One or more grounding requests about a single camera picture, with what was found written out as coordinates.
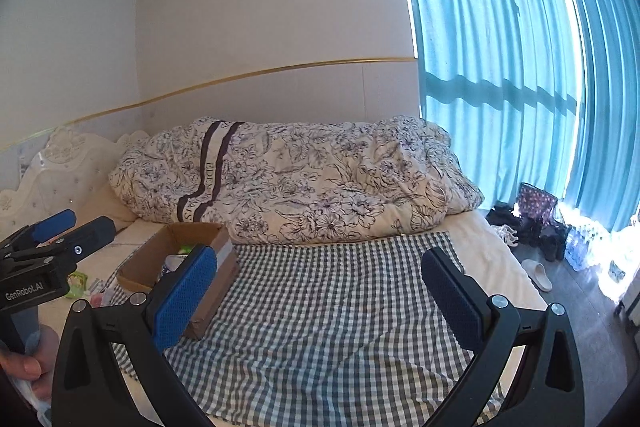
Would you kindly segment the person's left hand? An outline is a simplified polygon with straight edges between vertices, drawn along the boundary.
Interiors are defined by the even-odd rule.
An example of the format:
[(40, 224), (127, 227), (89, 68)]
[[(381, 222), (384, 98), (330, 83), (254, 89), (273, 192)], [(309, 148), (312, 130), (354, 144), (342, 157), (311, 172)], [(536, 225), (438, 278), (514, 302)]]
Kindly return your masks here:
[(51, 401), (53, 372), (58, 355), (58, 334), (48, 325), (40, 326), (40, 341), (32, 355), (1, 349), (1, 366), (6, 375), (32, 384), (34, 395)]

